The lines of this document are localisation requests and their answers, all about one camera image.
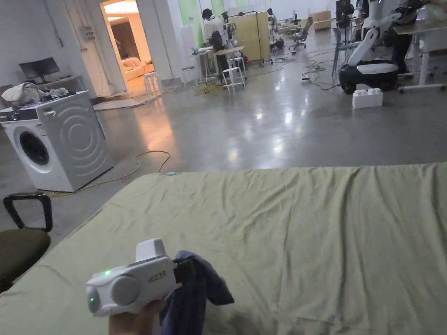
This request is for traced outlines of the person's left hand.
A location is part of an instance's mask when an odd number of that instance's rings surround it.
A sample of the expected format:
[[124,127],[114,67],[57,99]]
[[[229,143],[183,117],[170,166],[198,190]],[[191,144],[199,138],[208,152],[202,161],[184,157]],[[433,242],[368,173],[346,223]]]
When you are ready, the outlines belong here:
[[108,319],[109,335],[152,335],[153,322],[165,307],[164,300],[155,300],[138,314],[122,313]]

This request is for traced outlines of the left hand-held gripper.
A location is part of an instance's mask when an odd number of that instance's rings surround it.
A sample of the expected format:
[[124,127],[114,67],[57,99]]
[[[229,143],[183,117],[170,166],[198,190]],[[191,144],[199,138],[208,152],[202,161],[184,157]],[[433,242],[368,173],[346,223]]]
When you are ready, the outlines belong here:
[[136,314],[182,286],[175,277],[177,264],[161,239],[136,246],[134,263],[94,274],[86,283],[87,303],[94,317]]

